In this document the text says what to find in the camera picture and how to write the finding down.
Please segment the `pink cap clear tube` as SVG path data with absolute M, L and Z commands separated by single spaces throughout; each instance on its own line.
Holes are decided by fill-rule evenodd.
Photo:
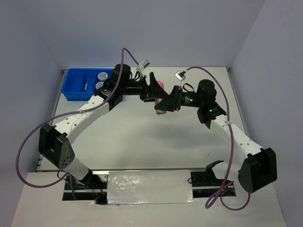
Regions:
M 158 83 L 159 86 L 164 90 L 164 84 L 163 84 L 161 81 L 157 81 L 157 83 Z M 161 98 L 155 99 L 155 105 L 157 105 L 157 104 L 160 103 L 161 101 L 162 101 Z M 166 114 L 166 111 L 158 110 L 158 109 L 156 109 L 155 112 L 156 112 L 156 114 L 158 114 L 158 115 Z

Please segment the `blue white round tub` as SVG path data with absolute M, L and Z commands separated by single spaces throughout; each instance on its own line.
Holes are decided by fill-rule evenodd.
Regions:
M 109 74 L 107 72 L 103 71 L 97 75 L 97 78 L 98 78 L 99 82 L 104 82 L 109 78 Z

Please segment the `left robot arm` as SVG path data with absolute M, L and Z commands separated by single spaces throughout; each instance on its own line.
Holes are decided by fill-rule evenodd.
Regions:
M 164 99 L 168 96 L 153 72 L 150 72 L 149 83 L 145 77 L 132 79 L 131 74 L 130 66 L 116 65 L 104 85 L 75 114 L 54 126 L 46 123 L 40 129 L 39 153 L 59 170 L 69 173 L 83 189 L 89 188 L 97 176 L 75 157 L 72 144 L 76 138 L 95 120 L 122 102 L 124 95 L 141 96 L 143 100 Z

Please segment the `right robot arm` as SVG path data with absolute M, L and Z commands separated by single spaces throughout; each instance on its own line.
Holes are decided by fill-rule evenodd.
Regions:
M 196 91 L 183 91 L 175 86 L 172 92 L 155 105 L 156 110 L 174 112 L 181 107 L 196 107 L 199 121 L 232 144 L 234 154 L 241 160 L 238 180 L 248 193 L 267 186 L 277 180 L 276 153 L 263 148 L 251 140 L 227 117 L 227 112 L 216 102 L 217 91 L 212 81 L 203 79 Z

